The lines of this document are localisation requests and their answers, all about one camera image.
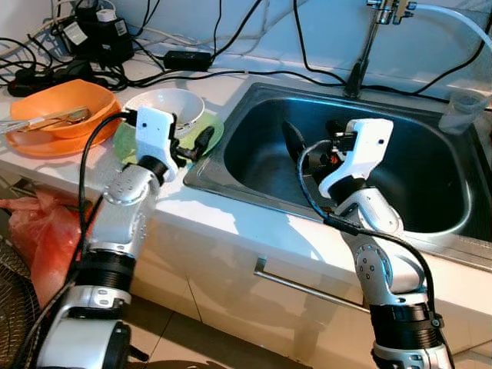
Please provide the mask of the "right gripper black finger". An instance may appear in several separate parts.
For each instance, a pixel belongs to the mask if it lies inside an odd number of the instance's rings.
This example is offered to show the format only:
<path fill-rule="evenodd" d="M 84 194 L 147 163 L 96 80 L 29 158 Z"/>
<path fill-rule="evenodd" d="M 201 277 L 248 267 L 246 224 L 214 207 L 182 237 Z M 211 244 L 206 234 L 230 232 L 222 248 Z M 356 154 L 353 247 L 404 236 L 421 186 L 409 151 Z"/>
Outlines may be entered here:
<path fill-rule="evenodd" d="M 306 148 L 304 137 L 298 127 L 292 125 L 288 121 L 282 121 L 282 134 L 284 134 L 284 140 L 288 154 L 291 155 L 293 162 L 298 163 L 305 159 L 303 151 Z"/>

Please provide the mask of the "light green plate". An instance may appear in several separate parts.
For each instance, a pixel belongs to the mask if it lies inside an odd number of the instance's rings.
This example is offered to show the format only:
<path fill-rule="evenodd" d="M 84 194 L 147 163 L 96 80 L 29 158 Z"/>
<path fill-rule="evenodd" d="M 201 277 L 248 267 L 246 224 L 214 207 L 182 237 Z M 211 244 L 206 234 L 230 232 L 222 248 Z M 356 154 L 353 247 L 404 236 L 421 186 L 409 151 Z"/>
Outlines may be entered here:
<path fill-rule="evenodd" d="M 196 125 L 190 130 L 189 133 L 179 138 L 179 147 L 186 148 L 186 150 L 192 150 L 194 148 L 194 141 L 200 136 L 200 133 L 204 132 L 207 127 L 214 128 L 214 134 L 212 134 L 211 140 L 208 141 L 207 150 L 202 157 L 208 154 L 212 148 L 217 147 L 218 143 L 224 137 L 224 122 L 218 119 L 214 114 L 206 111 Z M 136 163 L 136 129 L 130 125 L 122 124 L 118 127 L 113 137 L 113 151 L 116 158 L 121 163 Z"/>

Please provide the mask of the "black power adapter brick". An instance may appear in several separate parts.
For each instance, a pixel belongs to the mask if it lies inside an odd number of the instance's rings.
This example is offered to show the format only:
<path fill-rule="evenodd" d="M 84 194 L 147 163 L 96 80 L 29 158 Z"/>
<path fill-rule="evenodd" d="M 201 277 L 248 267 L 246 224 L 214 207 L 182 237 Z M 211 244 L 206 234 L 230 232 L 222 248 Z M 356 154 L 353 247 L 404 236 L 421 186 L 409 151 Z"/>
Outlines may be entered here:
<path fill-rule="evenodd" d="M 175 71 L 207 71 L 214 56 L 207 52 L 177 52 L 170 50 L 162 57 L 163 66 Z"/>

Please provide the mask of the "stainless steel sink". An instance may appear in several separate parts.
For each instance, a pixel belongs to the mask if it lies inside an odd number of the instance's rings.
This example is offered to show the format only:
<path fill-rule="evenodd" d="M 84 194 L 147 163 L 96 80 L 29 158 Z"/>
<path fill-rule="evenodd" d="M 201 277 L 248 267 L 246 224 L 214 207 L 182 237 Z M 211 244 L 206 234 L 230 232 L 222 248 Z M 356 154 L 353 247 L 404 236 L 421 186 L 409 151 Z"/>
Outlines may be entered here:
<path fill-rule="evenodd" d="M 426 253 L 489 271 L 489 165 L 474 132 L 443 133 L 439 113 L 433 111 L 256 83 L 226 119 L 217 147 L 184 182 L 316 221 L 298 184 L 281 124 L 292 123 L 312 144 L 329 136 L 331 124 L 355 118 L 394 124 L 384 160 L 371 172 L 369 184 L 403 218 L 405 239 Z"/>

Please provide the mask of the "metal sink faucet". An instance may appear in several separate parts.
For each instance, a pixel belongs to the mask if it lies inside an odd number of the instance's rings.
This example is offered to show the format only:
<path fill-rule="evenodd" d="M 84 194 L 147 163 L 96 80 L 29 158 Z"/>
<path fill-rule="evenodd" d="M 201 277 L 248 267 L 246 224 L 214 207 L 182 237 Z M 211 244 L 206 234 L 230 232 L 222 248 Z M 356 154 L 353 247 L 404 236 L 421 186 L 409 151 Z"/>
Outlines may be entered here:
<path fill-rule="evenodd" d="M 412 16 L 417 2 L 412 0 L 366 0 L 366 5 L 374 10 L 374 14 L 371 17 L 370 28 L 360 57 L 356 60 L 354 69 L 345 83 L 345 98 L 358 98 L 360 95 L 360 88 L 366 76 L 370 63 L 369 57 L 380 25 L 399 25 L 403 18 Z"/>

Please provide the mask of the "orange plastic bowl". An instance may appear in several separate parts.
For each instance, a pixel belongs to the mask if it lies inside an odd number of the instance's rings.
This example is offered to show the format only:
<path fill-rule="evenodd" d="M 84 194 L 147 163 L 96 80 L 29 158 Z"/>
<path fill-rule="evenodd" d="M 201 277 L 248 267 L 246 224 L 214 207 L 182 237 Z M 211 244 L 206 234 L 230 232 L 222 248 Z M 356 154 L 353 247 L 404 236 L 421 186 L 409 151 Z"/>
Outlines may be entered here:
<path fill-rule="evenodd" d="M 11 105 L 10 115 L 15 120 L 31 119 L 71 108 L 87 108 L 88 119 L 74 125 L 51 126 L 34 132 L 11 132 L 5 137 L 21 145 L 35 145 L 40 141 L 88 136 L 103 119 L 120 112 L 121 105 L 109 89 L 77 78 L 16 101 Z"/>

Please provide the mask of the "clear plastic cup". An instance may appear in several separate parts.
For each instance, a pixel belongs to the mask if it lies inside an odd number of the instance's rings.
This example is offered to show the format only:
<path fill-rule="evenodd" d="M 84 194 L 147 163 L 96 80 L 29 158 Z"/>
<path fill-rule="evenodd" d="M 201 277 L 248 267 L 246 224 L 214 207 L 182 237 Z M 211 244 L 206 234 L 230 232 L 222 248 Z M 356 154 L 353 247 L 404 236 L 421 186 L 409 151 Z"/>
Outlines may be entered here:
<path fill-rule="evenodd" d="M 474 125 L 477 116 L 489 105 L 489 96 L 471 89 L 461 89 L 450 94 L 438 127 L 449 135 L 463 134 Z"/>

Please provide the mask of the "wooden chopstick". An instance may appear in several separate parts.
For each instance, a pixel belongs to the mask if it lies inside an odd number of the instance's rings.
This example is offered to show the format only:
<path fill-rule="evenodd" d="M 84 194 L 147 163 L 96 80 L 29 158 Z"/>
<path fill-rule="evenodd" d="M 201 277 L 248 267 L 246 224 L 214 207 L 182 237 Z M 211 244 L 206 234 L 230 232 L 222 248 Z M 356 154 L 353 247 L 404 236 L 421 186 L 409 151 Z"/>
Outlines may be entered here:
<path fill-rule="evenodd" d="M 34 118 L 18 122 L 13 126 L 12 132 L 32 132 L 51 126 L 73 125 L 78 121 L 80 121 L 80 118 L 69 118 L 66 116 Z"/>

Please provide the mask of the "black power strip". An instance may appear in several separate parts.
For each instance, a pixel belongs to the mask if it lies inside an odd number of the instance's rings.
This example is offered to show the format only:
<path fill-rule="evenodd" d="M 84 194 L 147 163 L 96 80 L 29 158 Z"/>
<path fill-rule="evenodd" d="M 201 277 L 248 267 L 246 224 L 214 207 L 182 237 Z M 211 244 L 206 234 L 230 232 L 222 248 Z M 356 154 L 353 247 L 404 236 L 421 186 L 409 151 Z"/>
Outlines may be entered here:
<path fill-rule="evenodd" d="M 70 71 L 69 69 L 59 69 L 55 71 L 38 71 L 35 69 L 21 69 L 15 72 L 14 80 L 7 87 L 7 92 L 11 96 L 24 98 L 43 91 L 43 89 L 55 87 L 76 78 L 87 78 L 85 71 Z"/>

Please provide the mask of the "red plastic bag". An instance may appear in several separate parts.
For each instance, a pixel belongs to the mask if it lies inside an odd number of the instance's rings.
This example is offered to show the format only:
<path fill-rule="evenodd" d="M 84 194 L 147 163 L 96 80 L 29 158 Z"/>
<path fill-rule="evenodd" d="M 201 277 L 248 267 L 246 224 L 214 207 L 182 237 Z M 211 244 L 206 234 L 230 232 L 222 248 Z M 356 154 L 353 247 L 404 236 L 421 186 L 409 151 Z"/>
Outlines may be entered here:
<path fill-rule="evenodd" d="M 29 266 L 40 305 L 45 306 L 62 288 L 80 238 L 77 204 L 69 194 L 39 190 L 34 197 L 0 199 L 10 210 L 10 231 L 15 249 Z"/>

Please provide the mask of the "black metal stand leg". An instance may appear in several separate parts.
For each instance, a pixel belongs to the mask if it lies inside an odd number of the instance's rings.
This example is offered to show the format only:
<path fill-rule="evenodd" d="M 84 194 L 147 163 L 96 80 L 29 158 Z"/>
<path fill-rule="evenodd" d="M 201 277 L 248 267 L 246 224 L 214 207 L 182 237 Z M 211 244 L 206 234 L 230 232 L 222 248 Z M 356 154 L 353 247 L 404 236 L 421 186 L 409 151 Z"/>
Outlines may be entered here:
<path fill-rule="evenodd" d="M 147 362 L 148 360 L 150 360 L 150 354 L 146 354 L 144 351 L 141 351 L 141 349 L 134 347 L 133 344 L 129 345 L 128 354 L 130 357 L 133 357 L 134 359 L 141 362 Z"/>

